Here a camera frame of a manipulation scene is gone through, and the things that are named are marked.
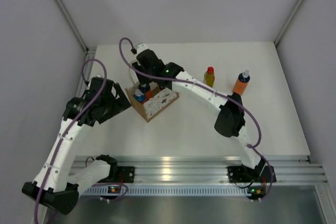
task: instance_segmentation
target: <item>cardboard box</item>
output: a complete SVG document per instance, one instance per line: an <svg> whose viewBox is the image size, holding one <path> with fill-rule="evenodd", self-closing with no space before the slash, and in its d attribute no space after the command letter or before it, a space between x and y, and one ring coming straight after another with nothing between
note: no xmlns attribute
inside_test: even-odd
<svg viewBox="0 0 336 224"><path fill-rule="evenodd" d="M138 85L139 84L137 83L135 86L125 90L131 105L146 120L146 122L150 122L179 98L179 93L168 88L160 91L157 85L154 86L151 84L152 98L144 104L141 104L133 96Z"/></svg>

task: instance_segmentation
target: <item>white wall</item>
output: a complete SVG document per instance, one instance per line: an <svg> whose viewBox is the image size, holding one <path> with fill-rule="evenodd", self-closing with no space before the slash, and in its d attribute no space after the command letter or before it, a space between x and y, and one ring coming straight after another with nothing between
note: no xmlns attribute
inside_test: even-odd
<svg viewBox="0 0 336 224"><path fill-rule="evenodd" d="M278 52L312 157L336 195L336 0L306 0Z"/></svg>
<svg viewBox="0 0 336 224"><path fill-rule="evenodd" d="M53 0L0 4L0 223L30 223L21 188L51 150L83 52Z"/></svg>
<svg viewBox="0 0 336 224"><path fill-rule="evenodd" d="M64 0L85 41L273 41L296 0Z"/></svg>

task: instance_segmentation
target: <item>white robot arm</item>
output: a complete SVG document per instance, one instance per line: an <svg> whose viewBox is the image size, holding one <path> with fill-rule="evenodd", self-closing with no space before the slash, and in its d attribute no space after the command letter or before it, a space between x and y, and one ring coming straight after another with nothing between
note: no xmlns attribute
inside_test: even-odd
<svg viewBox="0 0 336 224"><path fill-rule="evenodd" d="M22 188L22 192L33 200L64 215L73 210L78 198L95 183L119 183L124 179L120 177L117 160L108 155L98 156L89 167L69 176L79 146L95 122L103 123L131 106L119 84L106 80L98 98L78 118L83 108L98 95L103 78L94 77L89 84L82 98L75 97L67 103L59 134L45 164L33 182L26 182Z"/></svg>
<svg viewBox="0 0 336 224"><path fill-rule="evenodd" d="M188 72L184 71L182 67L172 62L168 63L167 65L163 65L163 62L156 57L155 53L151 51L146 44L140 44L137 46L137 54L138 55L136 58L139 61L140 65L137 63L133 63L133 67L140 70L141 72L150 73L159 77L173 77L177 80L185 80L189 82L191 81L193 84L180 81L171 81L169 83L164 81L157 81L155 79L149 80L148 78L137 74L140 82L154 81L157 82L159 85L169 87L176 92L187 94L192 99L195 99L198 102L202 103L204 106L206 106L207 109L209 109L212 113L218 116L217 120L219 120L219 116L222 112L222 107L225 106L226 103L228 103L228 100L220 97L219 95L216 95L215 93L223 94L226 97L228 96L227 94L217 92L215 89L210 87L206 87L207 89L205 90L204 88L200 87L204 86L203 83L196 80ZM235 94L235 97L237 98L237 101L239 103L242 103L238 94ZM234 104L231 105L234 107L234 109L237 109L237 113L240 113L240 115L238 115L238 119L241 120L241 122L238 122L238 125L230 125L231 122L229 122L228 120L222 123L218 122L215 124L215 129L221 135L230 138L233 145L239 152L242 164L250 169L255 169L255 167L260 162L260 156L258 156L251 148L247 147L247 145L252 144L252 142L246 132L245 120L243 118L244 113L242 111L238 111L238 107L234 106ZM229 108L227 108L225 113L234 114L235 111L232 112ZM237 127L236 133L224 132L231 131L232 127Z"/></svg>

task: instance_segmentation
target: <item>yellow bottle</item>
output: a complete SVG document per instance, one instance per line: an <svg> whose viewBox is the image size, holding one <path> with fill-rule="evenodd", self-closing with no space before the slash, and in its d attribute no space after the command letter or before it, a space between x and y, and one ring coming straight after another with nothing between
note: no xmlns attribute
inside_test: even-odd
<svg viewBox="0 0 336 224"><path fill-rule="evenodd" d="M203 83L207 84L209 87L213 87L215 82L214 68L208 67L208 70L204 73Z"/></svg>

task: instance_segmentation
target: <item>bottle cap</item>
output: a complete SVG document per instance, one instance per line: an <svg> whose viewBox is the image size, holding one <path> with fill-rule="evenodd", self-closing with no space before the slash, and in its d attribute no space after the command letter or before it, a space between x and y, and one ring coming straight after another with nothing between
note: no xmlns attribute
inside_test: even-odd
<svg viewBox="0 0 336 224"><path fill-rule="evenodd" d="M137 89L137 90L135 91L135 95L136 95L137 97L140 97L140 96L144 95L144 93L142 93L139 89Z"/></svg>
<svg viewBox="0 0 336 224"><path fill-rule="evenodd" d="M247 78L247 77L249 77L249 74L250 74L250 71L248 71L247 69L244 71L244 73L243 73L243 77L244 78Z"/></svg>
<svg viewBox="0 0 336 224"><path fill-rule="evenodd" d="M151 89L150 85L149 84L139 84L139 90L143 93L146 93L147 91L149 91Z"/></svg>
<svg viewBox="0 0 336 224"><path fill-rule="evenodd" d="M213 67L208 67L208 71L209 74L213 74L214 73L214 68Z"/></svg>

